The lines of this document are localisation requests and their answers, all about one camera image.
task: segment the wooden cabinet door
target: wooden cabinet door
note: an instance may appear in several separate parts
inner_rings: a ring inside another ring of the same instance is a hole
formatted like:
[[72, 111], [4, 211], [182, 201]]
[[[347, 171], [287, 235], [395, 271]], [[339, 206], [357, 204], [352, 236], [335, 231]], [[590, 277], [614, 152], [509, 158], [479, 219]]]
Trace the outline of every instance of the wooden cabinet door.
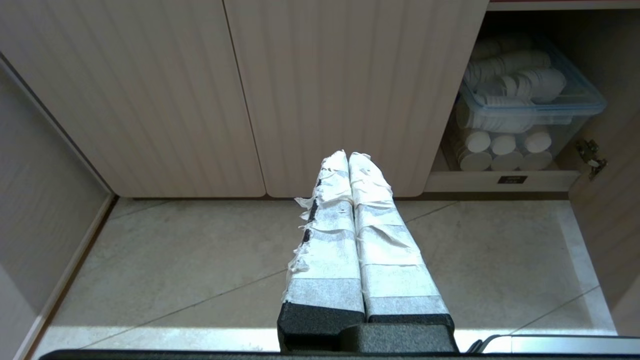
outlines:
[[[618, 333], [640, 336], [640, 16], [585, 12], [557, 23], [554, 41], [609, 103], [579, 136], [608, 165], [590, 181], [582, 164], [569, 197]], [[581, 164], [573, 146], [559, 160]]]
[[6, 0], [0, 51], [118, 195], [265, 194], [221, 1]]
[[344, 149], [421, 194], [486, 5], [226, 0], [267, 193], [310, 195]]

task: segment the small label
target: small label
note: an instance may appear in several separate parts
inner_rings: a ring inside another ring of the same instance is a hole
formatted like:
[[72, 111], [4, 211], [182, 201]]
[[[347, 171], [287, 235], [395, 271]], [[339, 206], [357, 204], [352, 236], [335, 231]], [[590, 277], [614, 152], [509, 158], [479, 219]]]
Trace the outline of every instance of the small label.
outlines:
[[500, 176], [498, 183], [499, 184], [522, 184], [526, 179], [527, 179], [527, 176], [524, 176], [524, 175]]

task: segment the white tape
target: white tape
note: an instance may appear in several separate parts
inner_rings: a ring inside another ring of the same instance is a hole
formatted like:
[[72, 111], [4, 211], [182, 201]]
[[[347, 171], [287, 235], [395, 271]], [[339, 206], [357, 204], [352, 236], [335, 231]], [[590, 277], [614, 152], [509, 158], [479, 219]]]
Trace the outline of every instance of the white tape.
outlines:
[[354, 205], [376, 203], [379, 207], [391, 208], [394, 206], [391, 186], [370, 158], [369, 155], [358, 152], [352, 153], [349, 158]]
[[448, 313], [380, 170], [353, 153], [349, 171], [367, 316]]
[[321, 169], [336, 170], [349, 172], [349, 161], [347, 160], [347, 154], [344, 150], [334, 152], [328, 158], [325, 158], [321, 165]]
[[357, 241], [361, 266], [424, 264], [420, 249], [405, 226], [365, 227], [358, 232]]
[[368, 316], [449, 313], [449, 309], [440, 296], [373, 297], [366, 298], [365, 303], [367, 304]]
[[358, 252], [353, 233], [311, 230], [289, 263], [291, 279], [359, 279]]
[[321, 174], [323, 177], [319, 178], [320, 185], [317, 185], [314, 190], [314, 198], [318, 204], [336, 200], [353, 202], [348, 171], [323, 170]]
[[305, 225], [304, 228], [320, 231], [348, 230], [355, 234], [353, 207], [346, 200], [318, 204], [313, 221]]
[[404, 226], [404, 220], [398, 213], [395, 205], [393, 208], [378, 208], [370, 205], [360, 205], [356, 210], [356, 229], [375, 225], [400, 225]]
[[364, 313], [359, 279], [293, 279], [282, 302]]
[[424, 264], [364, 265], [362, 291], [365, 297], [440, 296]]
[[294, 200], [300, 205], [301, 208], [310, 209], [314, 204], [314, 198], [305, 199], [303, 197], [296, 197]]

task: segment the grout line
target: grout line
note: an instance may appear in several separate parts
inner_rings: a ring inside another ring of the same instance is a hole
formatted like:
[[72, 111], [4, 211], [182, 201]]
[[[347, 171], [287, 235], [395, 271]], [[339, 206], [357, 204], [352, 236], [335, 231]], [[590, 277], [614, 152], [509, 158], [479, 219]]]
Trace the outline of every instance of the grout line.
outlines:
[[457, 203], [459, 203], [459, 201], [454, 201], [454, 202], [452, 202], [452, 203], [450, 203], [450, 204], [447, 204], [447, 205], [445, 205], [445, 206], [443, 206], [443, 207], [441, 207], [441, 208], [437, 208], [437, 209], [435, 209], [435, 210], [431, 210], [431, 211], [429, 211], [429, 212], [428, 212], [428, 213], [426, 213], [426, 214], [420, 215], [419, 217], [415, 217], [415, 218], [413, 218], [413, 219], [411, 219], [411, 220], [407, 220], [407, 221], [405, 221], [404, 223], [405, 223], [405, 224], [408, 224], [409, 222], [412, 222], [412, 221], [417, 220], [417, 219], [419, 219], [419, 218], [422, 218], [422, 217], [425, 217], [425, 216], [427, 216], [427, 215], [433, 214], [433, 213], [434, 213], [434, 212], [436, 212], [436, 211], [440, 211], [440, 210], [442, 210], [442, 209], [444, 209], [444, 208], [448, 208], [449, 206], [455, 205], [455, 204], [457, 204]]
[[582, 294], [580, 294], [580, 295], [578, 295], [578, 296], [574, 297], [574, 298], [573, 298], [573, 299], [571, 299], [571, 300], [568, 300], [568, 301], [564, 302], [562, 305], [560, 305], [560, 306], [558, 306], [557, 308], [555, 308], [555, 309], [553, 309], [553, 310], [549, 311], [548, 313], [545, 313], [544, 315], [541, 315], [541, 316], [539, 316], [539, 317], [535, 318], [534, 320], [531, 320], [530, 322], [528, 322], [528, 323], [524, 324], [523, 326], [521, 326], [521, 327], [519, 327], [519, 328], [515, 329], [514, 331], [511, 331], [511, 332], [509, 333], [509, 335], [513, 335], [516, 331], [520, 331], [520, 330], [524, 329], [525, 327], [527, 327], [527, 326], [531, 325], [532, 323], [537, 322], [538, 320], [542, 319], [543, 317], [545, 317], [545, 316], [549, 315], [550, 313], [553, 313], [554, 311], [556, 311], [556, 310], [558, 310], [558, 309], [561, 309], [561, 308], [562, 308], [562, 307], [564, 307], [564, 306], [567, 306], [568, 304], [570, 304], [570, 303], [572, 303], [572, 302], [574, 302], [574, 301], [578, 300], [579, 298], [581, 298], [581, 297], [583, 297], [583, 296], [587, 295], [588, 293], [592, 292], [593, 290], [595, 290], [595, 289], [597, 289], [597, 288], [599, 288], [599, 287], [600, 287], [600, 285], [596, 286], [595, 288], [593, 288], [593, 289], [591, 289], [591, 290], [585, 291], [584, 293], [582, 293]]
[[164, 204], [166, 204], [167, 202], [170, 202], [170, 201], [171, 201], [171, 200], [163, 201], [163, 202], [161, 202], [160, 204], [151, 205], [151, 206], [149, 206], [148, 208], [137, 209], [137, 210], [134, 210], [134, 211], [132, 211], [132, 212], [130, 212], [130, 213], [126, 213], [126, 214], [118, 215], [117, 217], [109, 218], [108, 220], [115, 220], [115, 219], [117, 219], [117, 218], [126, 217], [127, 215], [136, 214], [136, 213], [139, 213], [139, 212], [141, 212], [141, 211], [145, 211], [145, 210], [153, 209], [153, 208], [155, 208], [155, 207], [157, 207], [157, 206], [164, 205]]
[[212, 297], [209, 297], [209, 298], [207, 298], [207, 299], [204, 299], [204, 300], [198, 301], [198, 302], [196, 302], [196, 303], [194, 303], [194, 304], [191, 304], [191, 305], [185, 306], [185, 307], [180, 308], [180, 309], [178, 309], [178, 310], [174, 310], [174, 311], [172, 311], [171, 313], [165, 314], [165, 315], [160, 316], [160, 317], [158, 317], [158, 318], [155, 318], [155, 319], [153, 319], [153, 320], [149, 320], [149, 321], [147, 321], [147, 322], [141, 323], [141, 324], [136, 325], [136, 326], [134, 326], [134, 327], [130, 327], [130, 328], [129, 328], [129, 329], [127, 329], [127, 330], [120, 331], [120, 332], [118, 332], [118, 333], [116, 333], [116, 334], [109, 335], [109, 336], [107, 336], [106, 338], [103, 338], [103, 339], [100, 339], [100, 340], [94, 341], [93, 343], [90, 343], [90, 344], [88, 344], [88, 345], [85, 345], [85, 346], [81, 347], [80, 349], [87, 348], [87, 347], [90, 347], [90, 346], [92, 346], [92, 345], [95, 345], [95, 344], [101, 343], [101, 342], [103, 342], [104, 340], [108, 340], [108, 339], [111, 339], [111, 338], [113, 338], [113, 337], [115, 337], [115, 336], [122, 335], [122, 334], [124, 334], [125, 332], [129, 332], [129, 331], [131, 331], [131, 330], [137, 329], [138, 327], [143, 327], [143, 326], [148, 325], [148, 324], [150, 324], [150, 323], [152, 323], [152, 322], [156, 322], [156, 321], [158, 321], [158, 320], [160, 320], [160, 319], [166, 318], [167, 316], [171, 316], [171, 315], [173, 315], [173, 314], [175, 314], [175, 313], [179, 313], [179, 312], [181, 312], [182, 310], [186, 310], [186, 309], [189, 309], [190, 307], [198, 306], [198, 305], [200, 305], [200, 304], [202, 304], [202, 303], [204, 303], [204, 302], [207, 302], [207, 301], [209, 301], [209, 300], [213, 300], [213, 299], [215, 299], [215, 298], [217, 298], [217, 297], [220, 297], [220, 296], [222, 296], [222, 295], [228, 294], [228, 293], [230, 293], [230, 292], [232, 292], [232, 291], [240, 290], [241, 288], [244, 288], [245, 286], [249, 286], [249, 285], [255, 284], [256, 282], [262, 281], [262, 280], [264, 280], [264, 279], [268, 279], [268, 278], [270, 278], [270, 277], [272, 277], [272, 276], [276, 276], [276, 275], [281, 274], [281, 273], [283, 273], [283, 272], [285, 272], [285, 271], [287, 271], [287, 269], [280, 270], [280, 271], [275, 272], [275, 273], [273, 273], [273, 274], [271, 274], [271, 275], [267, 275], [267, 276], [261, 277], [260, 279], [254, 280], [254, 281], [252, 281], [252, 282], [248, 282], [248, 283], [246, 283], [246, 284], [244, 284], [244, 285], [241, 285], [241, 286], [238, 286], [237, 288], [233, 288], [233, 289], [231, 289], [231, 290], [224, 291], [224, 292], [222, 292], [222, 293], [219, 293], [219, 294], [214, 295], [214, 296], [212, 296]]

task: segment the floor tile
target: floor tile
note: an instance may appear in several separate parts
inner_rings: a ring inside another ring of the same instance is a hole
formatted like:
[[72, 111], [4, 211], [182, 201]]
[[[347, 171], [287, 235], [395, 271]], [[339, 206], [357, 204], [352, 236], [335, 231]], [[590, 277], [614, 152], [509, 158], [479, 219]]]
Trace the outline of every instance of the floor tile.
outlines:
[[407, 224], [457, 329], [509, 333], [598, 286], [588, 257], [574, 264], [567, 206], [457, 202]]
[[267, 277], [89, 348], [279, 351], [286, 272]]
[[396, 208], [402, 219], [407, 222], [433, 211], [438, 211], [454, 202], [400, 200], [396, 201]]
[[610, 335], [616, 327], [600, 287], [530, 323], [514, 335]]
[[167, 200], [134, 200], [128, 197], [121, 197], [118, 199], [116, 206], [113, 207], [113, 210], [111, 210], [109, 219], [137, 213], [145, 209], [153, 208], [154, 206], [162, 205], [165, 202], [167, 202]]
[[285, 269], [301, 212], [293, 201], [192, 200], [108, 221], [41, 347], [87, 346]]

